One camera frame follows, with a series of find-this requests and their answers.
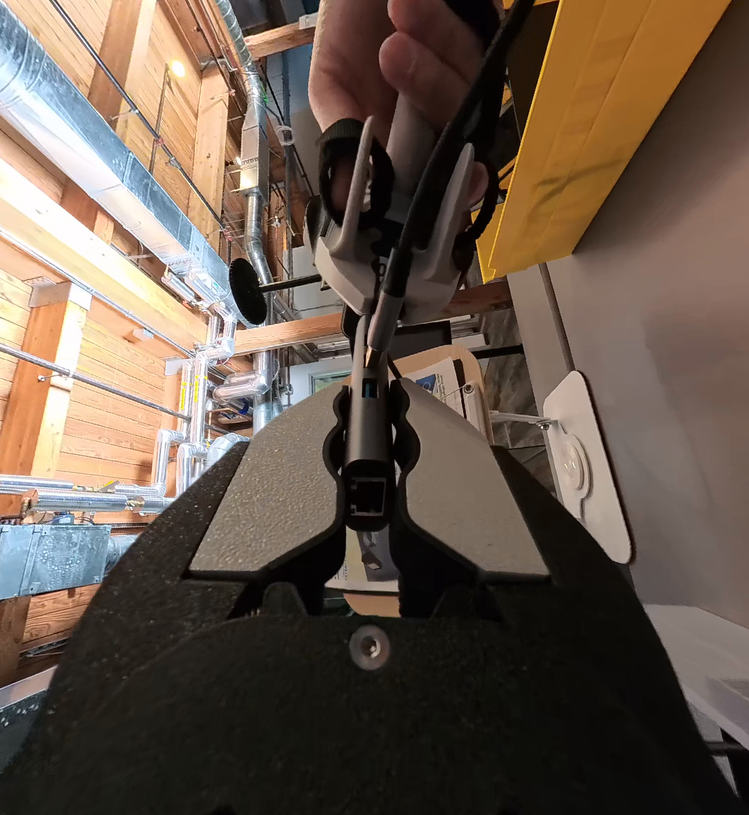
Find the person's right hand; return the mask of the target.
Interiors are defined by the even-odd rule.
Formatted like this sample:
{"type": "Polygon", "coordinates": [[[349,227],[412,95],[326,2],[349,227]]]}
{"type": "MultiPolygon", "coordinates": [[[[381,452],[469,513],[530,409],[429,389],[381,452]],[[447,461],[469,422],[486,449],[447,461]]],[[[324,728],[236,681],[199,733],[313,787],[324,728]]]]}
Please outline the person's right hand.
{"type": "Polygon", "coordinates": [[[372,117],[386,146],[404,97],[438,137],[471,88],[491,39],[447,2],[321,2],[308,82],[320,131],[372,117]]]}

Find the black disc on pole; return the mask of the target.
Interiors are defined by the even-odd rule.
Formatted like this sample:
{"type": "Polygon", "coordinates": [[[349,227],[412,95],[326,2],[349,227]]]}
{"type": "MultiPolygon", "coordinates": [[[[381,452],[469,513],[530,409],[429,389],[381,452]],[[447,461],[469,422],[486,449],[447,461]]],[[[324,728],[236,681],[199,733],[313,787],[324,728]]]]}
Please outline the black disc on pole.
{"type": "Polygon", "coordinates": [[[272,318],[274,293],[322,283],[323,278],[315,274],[262,284],[252,264],[247,259],[236,258],[229,265],[228,282],[241,316],[251,325],[260,326],[272,318]]]}

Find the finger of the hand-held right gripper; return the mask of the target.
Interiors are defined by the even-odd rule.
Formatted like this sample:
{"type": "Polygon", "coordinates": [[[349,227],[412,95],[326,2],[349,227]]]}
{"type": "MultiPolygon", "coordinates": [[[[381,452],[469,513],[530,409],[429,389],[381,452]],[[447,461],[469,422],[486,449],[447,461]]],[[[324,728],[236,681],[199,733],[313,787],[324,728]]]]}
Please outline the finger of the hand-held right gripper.
{"type": "Polygon", "coordinates": [[[402,322],[429,322],[452,299],[460,278],[452,250],[465,211],[473,163],[474,146],[467,143],[449,179],[426,247],[412,249],[402,322]]]}
{"type": "Polygon", "coordinates": [[[323,225],[314,238],[314,263],[323,280],[357,314],[370,313],[379,288],[379,250],[390,210],[394,168],[374,134],[374,118],[335,122],[320,140],[323,225]],[[354,157],[343,213],[334,206],[335,171],[354,157]]]}

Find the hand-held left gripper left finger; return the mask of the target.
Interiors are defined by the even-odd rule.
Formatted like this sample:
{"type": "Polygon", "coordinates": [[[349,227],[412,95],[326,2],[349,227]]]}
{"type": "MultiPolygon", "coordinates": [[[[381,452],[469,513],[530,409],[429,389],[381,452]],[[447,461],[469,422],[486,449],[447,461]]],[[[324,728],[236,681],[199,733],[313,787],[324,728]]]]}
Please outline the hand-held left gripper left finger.
{"type": "Polygon", "coordinates": [[[205,579],[324,585],[346,551],[339,464],[348,388],[298,402],[252,439],[189,571],[205,579]]]}

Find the silver ventilation duct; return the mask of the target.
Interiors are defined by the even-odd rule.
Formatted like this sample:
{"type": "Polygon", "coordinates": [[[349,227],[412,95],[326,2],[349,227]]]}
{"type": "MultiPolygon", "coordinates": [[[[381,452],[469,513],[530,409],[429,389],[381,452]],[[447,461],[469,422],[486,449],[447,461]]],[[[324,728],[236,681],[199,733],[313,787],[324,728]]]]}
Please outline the silver ventilation duct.
{"type": "Polygon", "coordinates": [[[233,330],[227,348],[263,319],[228,291],[227,264],[124,141],[74,86],[43,45],[0,2],[0,117],[161,260],[205,311],[233,330]]]}

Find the slim grey usb hub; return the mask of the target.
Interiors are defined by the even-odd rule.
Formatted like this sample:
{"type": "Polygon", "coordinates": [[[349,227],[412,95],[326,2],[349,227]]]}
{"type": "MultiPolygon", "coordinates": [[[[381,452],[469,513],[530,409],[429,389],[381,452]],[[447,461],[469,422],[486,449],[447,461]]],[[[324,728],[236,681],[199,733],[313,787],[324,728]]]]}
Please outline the slim grey usb hub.
{"type": "Polygon", "coordinates": [[[396,461],[389,384],[385,360],[376,368],[362,368],[351,380],[341,474],[345,522],[354,531],[380,531],[394,514],[396,461]]]}

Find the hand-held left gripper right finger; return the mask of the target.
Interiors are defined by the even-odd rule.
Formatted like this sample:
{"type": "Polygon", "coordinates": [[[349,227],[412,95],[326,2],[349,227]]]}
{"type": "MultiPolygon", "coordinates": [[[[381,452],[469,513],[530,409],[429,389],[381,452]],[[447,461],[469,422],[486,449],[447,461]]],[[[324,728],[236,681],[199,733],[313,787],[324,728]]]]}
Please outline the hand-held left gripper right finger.
{"type": "Polygon", "coordinates": [[[394,381],[391,394],[400,519],[477,579],[548,579],[485,437],[414,381],[394,381]]]}

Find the clear plastic bin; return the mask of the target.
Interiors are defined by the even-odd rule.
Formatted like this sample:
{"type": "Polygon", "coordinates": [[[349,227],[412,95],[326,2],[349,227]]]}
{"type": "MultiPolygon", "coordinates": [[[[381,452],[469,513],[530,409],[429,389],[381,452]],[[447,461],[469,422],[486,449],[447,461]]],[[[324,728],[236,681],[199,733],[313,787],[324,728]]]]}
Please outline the clear plastic bin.
{"type": "Polygon", "coordinates": [[[687,703],[749,751],[749,629],[694,606],[645,611],[687,703]]]}

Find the white stand base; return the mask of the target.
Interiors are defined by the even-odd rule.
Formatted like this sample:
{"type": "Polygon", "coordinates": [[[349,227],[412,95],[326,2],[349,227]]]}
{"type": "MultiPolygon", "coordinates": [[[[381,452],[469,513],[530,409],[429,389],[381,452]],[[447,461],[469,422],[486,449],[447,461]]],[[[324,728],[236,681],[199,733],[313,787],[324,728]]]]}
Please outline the white stand base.
{"type": "Polygon", "coordinates": [[[544,400],[541,426],[561,503],[610,559],[629,564],[632,541],[589,387],[580,372],[569,372],[544,400]]]}

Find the yellow plastic bin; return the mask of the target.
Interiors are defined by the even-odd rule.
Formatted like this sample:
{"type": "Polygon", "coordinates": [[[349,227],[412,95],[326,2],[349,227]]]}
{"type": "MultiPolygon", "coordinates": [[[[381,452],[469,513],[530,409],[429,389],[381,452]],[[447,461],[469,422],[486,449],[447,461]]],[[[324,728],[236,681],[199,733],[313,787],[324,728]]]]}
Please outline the yellow plastic bin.
{"type": "Polygon", "coordinates": [[[483,282],[571,254],[729,1],[564,1],[500,213],[478,242],[483,282]]]}

